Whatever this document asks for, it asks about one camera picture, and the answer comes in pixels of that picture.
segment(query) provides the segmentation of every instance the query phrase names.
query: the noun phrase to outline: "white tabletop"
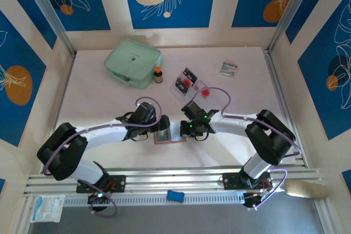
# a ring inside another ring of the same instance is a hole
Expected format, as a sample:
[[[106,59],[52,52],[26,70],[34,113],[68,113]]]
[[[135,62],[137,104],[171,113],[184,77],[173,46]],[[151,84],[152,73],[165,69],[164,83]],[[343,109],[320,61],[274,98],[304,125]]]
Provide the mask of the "white tabletop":
[[[84,50],[77,53],[58,123],[90,126],[108,122],[134,111],[140,96],[155,98],[171,122],[186,120],[184,104],[170,89],[177,76],[188,67],[208,86],[225,89],[232,98],[227,113],[251,114],[271,110],[282,119],[269,71],[261,47],[247,48],[164,48],[163,82],[152,82],[146,89],[125,86],[112,79],[104,60],[110,50]],[[234,78],[219,74],[224,60],[238,65]],[[220,110],[227,97],[213,91]],[[141,142],[116,142],[91,149],[84,158],[99,162],[105,168],[165,168],[209,165],[241,165],[255,150],[248,138],[231,134],[210,134],[204,142],[188,139],[177,144],[155,145],[153,137]],[[294,164],[294,158],[285,158]]]

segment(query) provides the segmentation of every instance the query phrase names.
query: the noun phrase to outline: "orange circle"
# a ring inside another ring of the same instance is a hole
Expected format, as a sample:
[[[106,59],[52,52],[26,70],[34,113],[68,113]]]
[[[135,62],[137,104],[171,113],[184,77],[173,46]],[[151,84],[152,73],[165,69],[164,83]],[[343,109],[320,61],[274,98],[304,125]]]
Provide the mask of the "orange circle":
[[[74,13],[73,8],[70,5],[66,5],[66,4],[63,4],[60,7],[60,10],[62,13],[64,13],[67,16],[73,15],[73,13]]]
[[[335,90],[338,88],[338,78],[335,77],[334,75],[330,75],[326,81],[327,88],[331,91]]]
[[[26,105],[33,90],[32,77],[28,70],[22,66],[12,66],[7,70],[5,80],[8,81],[5,89],[10,101],[19,106]]]
[[[263,19],[266,22],[278,22],[284,13],[290,0],[272,0],[263,11]]]

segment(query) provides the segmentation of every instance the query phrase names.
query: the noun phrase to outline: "small brown bottle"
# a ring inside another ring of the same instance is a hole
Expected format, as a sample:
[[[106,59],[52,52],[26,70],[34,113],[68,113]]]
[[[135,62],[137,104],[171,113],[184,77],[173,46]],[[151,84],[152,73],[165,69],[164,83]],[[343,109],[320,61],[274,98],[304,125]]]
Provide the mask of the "small brown bottle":
[[[156,83],[161,83],[163,81],[161,67],[159,66],[155,67],[154,76],[155,76],[154,80]]]

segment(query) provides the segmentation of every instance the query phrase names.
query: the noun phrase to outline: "gray floor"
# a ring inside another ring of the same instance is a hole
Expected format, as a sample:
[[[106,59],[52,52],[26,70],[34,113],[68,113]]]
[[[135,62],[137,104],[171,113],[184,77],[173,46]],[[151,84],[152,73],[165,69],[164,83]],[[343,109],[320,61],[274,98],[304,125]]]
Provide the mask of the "gray floor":
[[[323,233],[314,202],[277,193],[255,212],[243,205],[120,207],[113,219],[64,208],[60,223],[35,223],[29,234]]]

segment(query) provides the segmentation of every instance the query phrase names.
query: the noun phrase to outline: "blue sponge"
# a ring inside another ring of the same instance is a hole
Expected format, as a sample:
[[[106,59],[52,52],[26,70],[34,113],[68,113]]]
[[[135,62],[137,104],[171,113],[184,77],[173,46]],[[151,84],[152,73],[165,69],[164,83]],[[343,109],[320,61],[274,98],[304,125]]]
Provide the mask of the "blue sponge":
[[[167,200],[171,200],[171,201],[178,201],[180,203],[184,202],[184,196],[185,194],[183,192],[175,192],[172,190],[168,190],[167,191]]]

